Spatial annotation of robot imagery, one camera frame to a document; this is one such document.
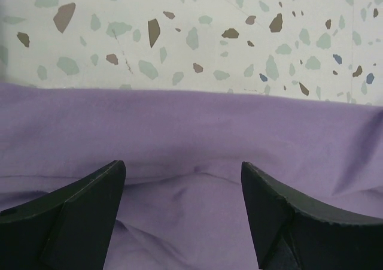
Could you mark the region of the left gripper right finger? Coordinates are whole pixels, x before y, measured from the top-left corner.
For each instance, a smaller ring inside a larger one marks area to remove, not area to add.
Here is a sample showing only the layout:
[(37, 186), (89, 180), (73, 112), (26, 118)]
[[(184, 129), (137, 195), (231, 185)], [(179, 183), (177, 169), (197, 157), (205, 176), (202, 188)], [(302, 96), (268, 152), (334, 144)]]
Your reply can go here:
[(316, 200), (248, 162), (241, 185), (259, 269), (382, 269), (382, 219)]

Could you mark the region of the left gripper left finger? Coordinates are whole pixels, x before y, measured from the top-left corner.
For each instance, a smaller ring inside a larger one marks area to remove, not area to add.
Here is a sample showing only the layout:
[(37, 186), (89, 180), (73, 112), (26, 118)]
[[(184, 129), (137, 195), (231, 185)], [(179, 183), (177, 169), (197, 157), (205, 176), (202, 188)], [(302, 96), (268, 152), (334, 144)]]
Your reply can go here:
[(1, 211), (1, 269), (102, 269), (126, 178), (122, 161)]

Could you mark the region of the purple t shirt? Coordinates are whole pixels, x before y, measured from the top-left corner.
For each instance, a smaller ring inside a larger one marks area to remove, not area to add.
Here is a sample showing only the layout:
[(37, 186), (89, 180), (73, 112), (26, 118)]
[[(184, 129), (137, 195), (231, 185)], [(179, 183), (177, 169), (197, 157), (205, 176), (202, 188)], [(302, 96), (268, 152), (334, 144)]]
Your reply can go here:
[(127, 174), (106, 269), (256, 269), (244, 161), (328, 204), (382, 216), (381, 107), (1, 84), (1, 208), (114, 160)]

